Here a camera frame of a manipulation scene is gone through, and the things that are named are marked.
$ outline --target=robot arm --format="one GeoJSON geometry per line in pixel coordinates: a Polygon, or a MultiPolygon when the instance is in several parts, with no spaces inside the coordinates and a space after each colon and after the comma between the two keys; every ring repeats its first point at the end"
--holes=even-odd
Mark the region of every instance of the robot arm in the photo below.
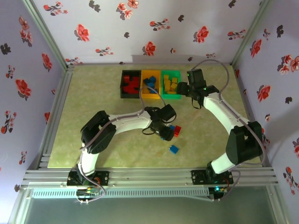
{"type": "Polygon", "coordinates": [[[189,84],[178,83],[178,94],[191,97],[192,100],[199,103],[200,107],[203,106],[208,109],[222,123],[229,134],[226,152],[207,165],[208,178],[213,178],[242,162],[260,156],[262,150],[258,142],[239,119],[243,120],[262,140],[260,124],[257,121],[249,122],[248,119],[242,117],[225,100],[220,98],[219,90],[215,86],[207,86],[201,69],[189,71],[188,81],[189,84]]]}
{"type": "Polygon", "coordinates": [[[170,105],[166,105],[162,109],[158,107],[146,107],[143,113],[142,111],[123,115],[107,115],[105,111],[96,113],[81,129],[83,146],[91,141],[99,132],[99,126],[103,127],[106,123],[112,120],[114,121],[103,129],[98,138],[82,152],[82,157],[79,162],[82,170],[77,168],[80,179],[83,180],[80,173],[81,171],[83,171],[86,176],[94,173],[95,163],[100,152],[107,148],[111,139],[116,134],[137,128],[148,128],[158,136],[170,141],[174,136],[174,131],[166,126],[165,122],[174,116],[176,116],[176,113],[170,105]]]}

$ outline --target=table surface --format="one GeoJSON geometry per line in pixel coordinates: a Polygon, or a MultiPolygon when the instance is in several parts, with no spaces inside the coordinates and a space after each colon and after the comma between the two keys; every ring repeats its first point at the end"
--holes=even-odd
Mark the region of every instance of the table surface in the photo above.
{"type": "MultiPolygon", "coordinates": [[[[193,64],[147,65],[82,65],[75,67],[68,89],[62,116],[52,149],[49,168],[72,168],[81,152],[80,130],[98,111],[107,114],[125,114],[141,109],[139,99],[121,99],[122,70],[179,70],[182,81],[187,81],[186,71],[193,64]]],[[[226,82],[223,67],[215,64],[201,65],[208,85],[221,89],[226,82]]],[[[242,98],[231,66],[230,83],[223,96],[242,116],[246,116],[242,98]]],[[[217,118],[205,108],[196,110],[191,99],[182,96],[166,100],[177,113],[173,125],[181,126],[179,136],[163,141],[157,135],[143,135],[141,129],[120,133],[113,137],[100,155],[96,167],[162,168],[206,167],[206,164],[225,152],[228,133],[217,118]],[[169,151],[175,145],[177,154],[169,151]]],[[[162,107],[159,99],[146,99],[149,106],[162,107]]]]}

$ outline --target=floral wallpaper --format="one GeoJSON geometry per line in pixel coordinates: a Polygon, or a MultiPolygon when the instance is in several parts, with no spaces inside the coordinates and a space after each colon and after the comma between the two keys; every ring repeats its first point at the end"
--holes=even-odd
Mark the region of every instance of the floral wallpaper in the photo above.
{"type": "Polygon", "coordinates": [[[38,155],[62,68],[22,1],[2,2],[0,20],[0,223],[7,223],[38,155]]]}
{"type": "Polygon", "coordinates": [[[298,1],[273,0],[235,66],[293,223],[299,220],[298,10],[298,1]]]}
{"type": "Polygon", "coordinates": [[[193,63],[210,57],[229,63],[261,0],[33,2],[67,64],[74,58],[122,64],[193,63]]]}

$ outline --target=glass panel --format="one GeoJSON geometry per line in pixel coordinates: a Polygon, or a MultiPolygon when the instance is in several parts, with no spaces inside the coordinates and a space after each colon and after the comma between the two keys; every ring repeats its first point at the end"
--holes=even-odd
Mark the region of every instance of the glass panel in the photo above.
{"type": "Polygon", "coordinates": [[[190,198],[32,199],[26,224],[272,224],[266,188],[238,187],[222,202],[190,198]]]}

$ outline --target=yellow bin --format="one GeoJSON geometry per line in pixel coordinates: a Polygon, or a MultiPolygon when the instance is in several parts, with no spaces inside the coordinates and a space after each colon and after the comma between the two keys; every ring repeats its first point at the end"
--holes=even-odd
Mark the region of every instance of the yellow bin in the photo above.
{"type": "MultiPolygon", "coordinates": [[[[159,90],[161,95],[161,71],[160,70],[141,70],[141,80],[140,80],[140,89],[146,84],[143,82],[146,78],[150,77],[156,78],[155,89],[159,90]]],[[[150,93],[148,88],[144,88],[141,92],[141,97],[145,99],[160,99],[160,97],[155,93],[150,93]]]]}

